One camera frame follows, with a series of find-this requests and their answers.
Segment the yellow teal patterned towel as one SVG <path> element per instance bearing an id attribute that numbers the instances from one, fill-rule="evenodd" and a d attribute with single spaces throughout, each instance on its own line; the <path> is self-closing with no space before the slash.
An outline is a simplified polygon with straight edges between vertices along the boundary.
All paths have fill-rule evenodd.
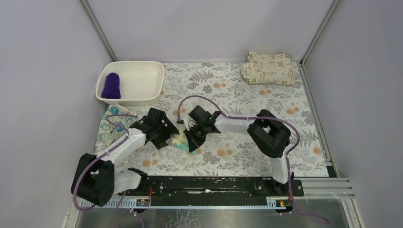
<path id="1" fill-rule="evenodd" d="M 179 150 L 185 151 L 185 152 L 190 153 L 190 154 L 192 154 L 192 155 L 197 155 L 199 149 L 196 149 L 196 150 L 194 150 L 194 151 L 192 151 L 192 152 L 189 150 L 188 140 L 187 140 L 187 138 L 186 138 L 186 136 L 185 136 L 185 134 L 184 134 L 184 131 L 185 131 L 185 130 L 186 130 L 186 127 L 185 127 L 185 126 L 181 126 L 181 127 L 179 128 L 179 134 L 175 134 L 175 135 L 172 137 L 172 140 L 171 140 L 171 142 L 170 142 L 170 145 L 171 145 L 172 147 L 174 147 L 174 148 L 177 148 L 177 149 L 179 149 Z"/>

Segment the purple towel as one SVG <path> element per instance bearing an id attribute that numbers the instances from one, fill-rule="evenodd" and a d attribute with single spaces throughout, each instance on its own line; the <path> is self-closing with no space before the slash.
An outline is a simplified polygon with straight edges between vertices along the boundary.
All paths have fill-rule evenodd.
<path id="1" fill-rule="evenodd" d="M 120 77 L 117 73 L 110 73 L 106 76 L 104 89 L 101 97 L 105 99 L 120 99 Z"/>

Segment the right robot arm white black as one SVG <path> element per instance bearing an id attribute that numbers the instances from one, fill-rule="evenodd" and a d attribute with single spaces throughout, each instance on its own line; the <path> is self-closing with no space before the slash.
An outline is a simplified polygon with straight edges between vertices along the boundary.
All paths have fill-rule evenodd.
<path id="1" fill-rule="evenodd" d="M 269 157 L 272 178 L 286 184 L 290 174 L 284 150 L 290 144 L 291 131 L 268 110 L 261 110 L 256 116 L 226 116 L 219 111 L 209 113 L 199 105 L 183 120 L 184 135 L 188 150 L 201 147 L 211 133 L 240 133 L 249 135 L 260 151 Z"/>

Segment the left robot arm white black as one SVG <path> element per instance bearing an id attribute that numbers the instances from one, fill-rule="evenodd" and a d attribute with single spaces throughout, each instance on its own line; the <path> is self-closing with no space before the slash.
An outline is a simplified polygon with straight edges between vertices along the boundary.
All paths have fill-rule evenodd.
<path id="1" fill-rule="evenodd" d="M 125 134 L 96 154 L 85 153 L 79 159 L 71 185 L 73 203 L 83 211 L 77 199 L 89 201 L 93 206 L 105 206 L 116 194 L 129 190 L 141 193 L 149 190 L 148 175 L 135 168 L 117 172 L 117 168 L 140 147 L 151 142 L 156 149 L 168 146 L 168 141 L 179 130 L 164 111 L 150 108 L 147 115 L 128 127 L 115 124 Z"/>

